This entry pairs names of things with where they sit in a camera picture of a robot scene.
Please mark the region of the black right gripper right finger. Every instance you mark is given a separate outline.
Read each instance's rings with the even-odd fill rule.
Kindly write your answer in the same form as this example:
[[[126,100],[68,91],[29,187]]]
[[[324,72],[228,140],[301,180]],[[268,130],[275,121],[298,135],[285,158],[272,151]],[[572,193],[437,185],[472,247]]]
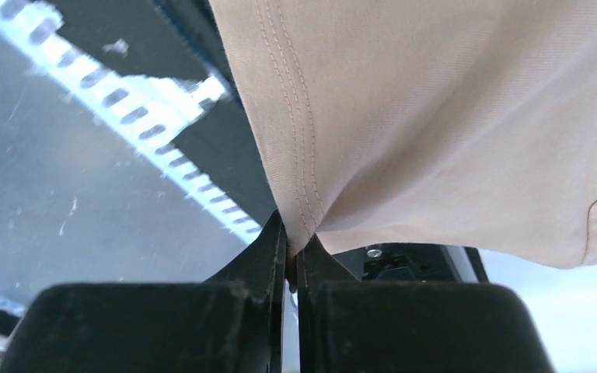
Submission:
[[[518,295],[494,284],[360,281],[318,239],[296,257],[304,372],[551,372]]]

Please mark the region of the beige t shirt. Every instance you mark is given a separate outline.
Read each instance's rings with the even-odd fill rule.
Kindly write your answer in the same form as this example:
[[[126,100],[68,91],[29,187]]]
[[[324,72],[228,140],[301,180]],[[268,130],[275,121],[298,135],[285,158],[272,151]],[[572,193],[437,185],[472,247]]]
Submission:
[[[213,1],[289,252],[597,264],[597,1]]]

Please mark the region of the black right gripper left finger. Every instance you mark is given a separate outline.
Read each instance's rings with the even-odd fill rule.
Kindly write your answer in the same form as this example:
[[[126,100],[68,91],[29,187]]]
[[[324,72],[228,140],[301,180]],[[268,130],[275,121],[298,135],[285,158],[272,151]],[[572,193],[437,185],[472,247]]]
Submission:
[[[1,372],[279,372],[286,234],[258,237],[201,283],[60,284],[16,328]]]

